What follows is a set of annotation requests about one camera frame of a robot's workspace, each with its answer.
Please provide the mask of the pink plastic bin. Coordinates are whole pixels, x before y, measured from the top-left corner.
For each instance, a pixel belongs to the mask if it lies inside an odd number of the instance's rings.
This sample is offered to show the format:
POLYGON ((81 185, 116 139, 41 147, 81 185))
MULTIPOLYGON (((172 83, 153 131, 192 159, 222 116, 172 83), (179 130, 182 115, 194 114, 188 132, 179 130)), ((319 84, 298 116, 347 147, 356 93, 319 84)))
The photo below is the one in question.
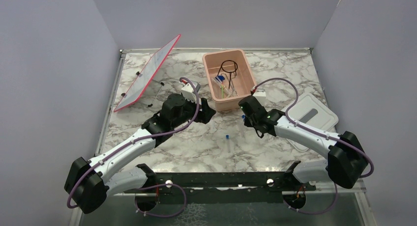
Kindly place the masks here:
POLYGON ((246 54, 241 49, 232 49, 203 55, 203 64, 208 79, 210 93, 218 112, 238 109, 238 102, 251 94, 251 90, 257 84, 250 68, 246 54), (229 95, 229 82, 233 80, 238 96, 222 98, 221 84, 215 79, 222 75, 222 82, 229 95))

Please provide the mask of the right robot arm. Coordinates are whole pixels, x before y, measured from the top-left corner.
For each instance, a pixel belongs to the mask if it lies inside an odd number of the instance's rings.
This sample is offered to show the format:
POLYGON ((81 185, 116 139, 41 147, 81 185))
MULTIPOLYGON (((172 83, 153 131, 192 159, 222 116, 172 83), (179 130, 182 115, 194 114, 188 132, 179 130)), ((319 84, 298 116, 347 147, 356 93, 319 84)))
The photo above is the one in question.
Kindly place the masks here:
POLYGON ((300 162, 284 176, 284 185, 296 190, 311 181, 332 181, 351 189, 371 164, 356 135, 332 133, 313 128, 291 119, 283 111, 265 107, 250 95, 238 103, 245 115, 244 124, 255 129, 262 138, 265 134, 297 142, 323 156, 321 161, 300 162))

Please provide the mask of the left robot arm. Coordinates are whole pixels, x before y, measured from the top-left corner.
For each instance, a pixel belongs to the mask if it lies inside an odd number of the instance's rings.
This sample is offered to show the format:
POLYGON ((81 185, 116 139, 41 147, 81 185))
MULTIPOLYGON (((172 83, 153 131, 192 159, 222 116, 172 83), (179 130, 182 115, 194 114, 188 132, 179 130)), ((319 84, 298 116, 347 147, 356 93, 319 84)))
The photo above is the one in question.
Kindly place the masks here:
POLYGON ((171 94, 160 111, 147 119, 128 139, 88 161, 76 159, 67 176, 64 189, 67 207, 79 207, 85 214, 99 208, 107 197, 131 189, 148 192, 154 187, 153 171, 145 164, 122 171, 138 156, 151 151, 185 130, 192 122, 207 124, 216 111, 206 98, 189 101, 181 94, 171 94))

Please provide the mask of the two blue capped vials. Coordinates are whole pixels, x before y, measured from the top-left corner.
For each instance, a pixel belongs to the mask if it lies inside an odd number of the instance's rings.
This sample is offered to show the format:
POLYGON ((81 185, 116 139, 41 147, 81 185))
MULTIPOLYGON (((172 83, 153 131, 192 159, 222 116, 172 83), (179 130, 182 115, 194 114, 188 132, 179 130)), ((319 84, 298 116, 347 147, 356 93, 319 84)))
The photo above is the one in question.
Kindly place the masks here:
POLYGON ((231 153, 232 152, 232 149, 231 149, 230 136, 229 135, 226 135, 225 136, 225 139, 226 139, 226 150, 227 150, 228 153, 231 153))

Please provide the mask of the green red yellow stirring rods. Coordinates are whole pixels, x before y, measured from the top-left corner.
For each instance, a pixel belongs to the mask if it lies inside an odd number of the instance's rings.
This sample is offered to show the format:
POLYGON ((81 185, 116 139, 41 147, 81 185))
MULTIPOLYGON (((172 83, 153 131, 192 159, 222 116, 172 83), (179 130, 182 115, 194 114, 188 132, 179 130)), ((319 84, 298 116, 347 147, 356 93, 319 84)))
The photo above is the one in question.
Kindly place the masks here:
POLYGON ((228 90, 223 83, 221 84, 221 95, 222 95, 222 98, 226 98, 228 95, 228 90))

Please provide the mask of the metal crucible tongs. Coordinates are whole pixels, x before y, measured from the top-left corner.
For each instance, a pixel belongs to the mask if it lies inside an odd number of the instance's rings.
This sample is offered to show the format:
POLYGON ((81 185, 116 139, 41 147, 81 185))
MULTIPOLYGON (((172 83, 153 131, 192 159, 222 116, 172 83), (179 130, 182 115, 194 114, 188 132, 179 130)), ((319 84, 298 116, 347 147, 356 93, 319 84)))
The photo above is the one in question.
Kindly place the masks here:
POLYGON ((230 88, 229 88, 229 92, 230 93, 229 93, 229 95, 227 97, 235 97, 235 96, 238 96, 238 93, 237 93, 237 90, 236 90, 236 88, 234 86, 233 80, 230 80, 229 86, 230 86, 230 88))

